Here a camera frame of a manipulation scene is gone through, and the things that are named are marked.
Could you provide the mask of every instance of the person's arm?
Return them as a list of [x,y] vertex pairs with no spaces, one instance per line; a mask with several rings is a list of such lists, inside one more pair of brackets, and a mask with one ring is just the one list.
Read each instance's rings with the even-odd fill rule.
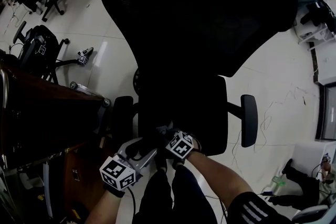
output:
[[105,191],[96,204],[85,224],[115,224],[121,198]]
[[191,152],[187,160],[204,176],[210,188],[220,198],[226,208],[239,194],[252,191],[245,180],[233,170],[201,153]]

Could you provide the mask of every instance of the white tile floor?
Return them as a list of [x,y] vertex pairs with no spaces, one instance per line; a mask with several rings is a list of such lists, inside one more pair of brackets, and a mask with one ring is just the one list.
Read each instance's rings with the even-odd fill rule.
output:
[[[58,57],[60,60],[75,58],[80,49],[95,49],[90,63],[85,67],[72,65],[59,69],[57,75],[60,84],[68,86],[71,81],[76,81],[106,95],[112,102],[121,95],[131,95],[137,101],[138,96],[132,86],[137,63],[101,0],[64,0],[60,6],[65,14],[60,16],[54,10],[46,23],[41,21],[42,16],[26,14],[22,6],[16,11],[18,19],[11,20],[13,11],[6,7],[0,14],[0,48],[8,52],[8,45],[13,44],[21,20],[27,21],[24,33],[44,24],[59,41],[62,38],[71,41],[62,48]],[[18,55],[20,49],[20,45],[16,45],[12,53]],[[261,124],[257,145],[255,148],[241,147],[238,140],[240,120],[229,114],[227,150],[212,158],[241,174],[254,191],[260,192],[291,156],[296,141],[314,139],[319,92],[312,82],[312,75],[311,55],[307,47],[297,44],[291,30],[278,33],[261,46],[232,78],[226,79],[229,101],[240,104],[242,94],[251,94],[256,98]],[[195,174],[204,193],[215,196],[204,177],[190,163],[186,162],[186,166]],[[148,168],[141,181],[133,187],[137,208],[152,173],[153,168]],[[171,167],[167,174],[171,182],[174,176]],[[209,202],[220,223],[223,214],[219,202],[211,198]],[[132,200],[126,193],[117,222],[131,223],[132,210]]]

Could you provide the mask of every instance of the striped sleeve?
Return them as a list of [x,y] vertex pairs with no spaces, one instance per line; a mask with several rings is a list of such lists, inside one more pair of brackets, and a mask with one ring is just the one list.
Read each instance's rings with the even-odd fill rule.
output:
[[231,203],[228,209],[228,224],[265,224],[292,223],[280,215],[255,193],[242,193]]

